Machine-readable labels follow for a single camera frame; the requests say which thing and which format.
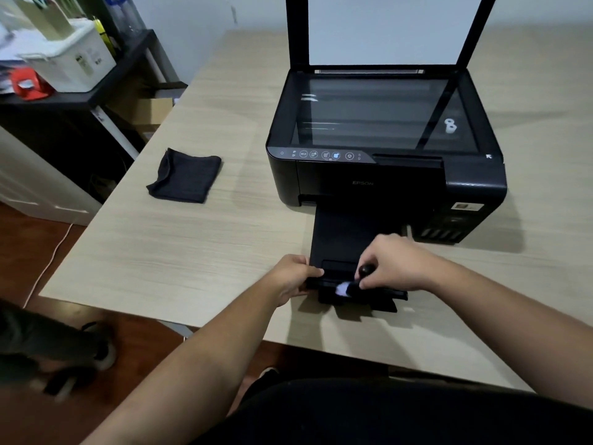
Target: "white storage box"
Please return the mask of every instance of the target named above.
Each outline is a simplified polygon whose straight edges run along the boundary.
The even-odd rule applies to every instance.
[[[115,67],[115,60],[93,21],[70,23],[75,31],[64,40],[48,41],[39,31],[31,31],[17,55],[57,92],[88,92]]]

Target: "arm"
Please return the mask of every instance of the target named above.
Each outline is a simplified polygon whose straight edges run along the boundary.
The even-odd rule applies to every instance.
[[[223,420],[277,306],[323,270],[287,255],[181,344],[84,445],[186,444]]]
[[[536,392],[593,408],[590,326],[396,234],[377,236],[364,263],[378,267],[361,289],[432,292]]]

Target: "paper output tray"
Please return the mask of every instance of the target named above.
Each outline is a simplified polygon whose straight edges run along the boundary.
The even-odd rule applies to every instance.
[[[402,233],[404,225],[381,210],[337,204],[317,205],[313,241],[311,242],[311,265],[322,268],[321,278],[309,278],[307,287],[317,289],[319,302],[343,304],[345,301],[364,303],[372,309],[397,312],[393,298],[407,299],[407,293],[387,292],[382,289],[365,291],[364,299],[345,299],[336,295],[336,286],[353,281],[356,266],[362,252],[377,234]]]

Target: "red object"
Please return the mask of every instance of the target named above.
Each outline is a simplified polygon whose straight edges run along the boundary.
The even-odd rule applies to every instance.
[[[14,93],[27,101],[40,100],[54,93],[54,88],[31,67],[14,69],[10,72]]]

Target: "light wood desk surface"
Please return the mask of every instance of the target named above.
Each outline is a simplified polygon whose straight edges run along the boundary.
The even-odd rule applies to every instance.
[[[593,323],[593,32],[486,31],[470,65],[507,165],[504,204],[432,250]],[[264,144],[289,67],[285,34],[232,32],[200,70],[42,296],[202,326],[286,253],[308,254],[314,209],[278,199]],[[204,205],[145,186],[164,151],[221,156]],[[398,314],[293,299],[270,341],[515,388],[526,385],[441,301]]]

